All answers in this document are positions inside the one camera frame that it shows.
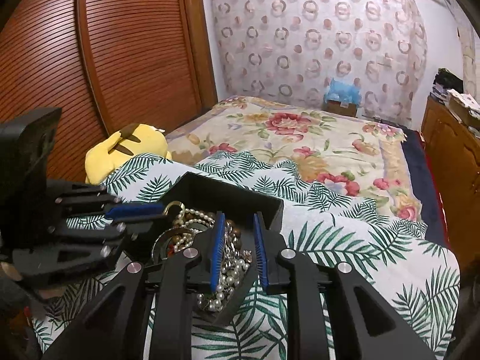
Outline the left hand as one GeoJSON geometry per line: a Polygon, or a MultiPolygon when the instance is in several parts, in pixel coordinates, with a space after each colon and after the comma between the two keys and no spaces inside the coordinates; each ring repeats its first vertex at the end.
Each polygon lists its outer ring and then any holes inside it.
{"type": "Polygon", "coordinates": [[[35,289],[29,287],[26,285],[26,283],[24,283],[23,276],[17,271],[17,269],[13,265],[8,262],[1,262],[1,273],[12,281],[18,283],[27,292],[31,293],[32,295],[38,297],[41,300],[50,300],[53,298],[62,297],[67,290],[66,285],[46,289],[35,289]]]}

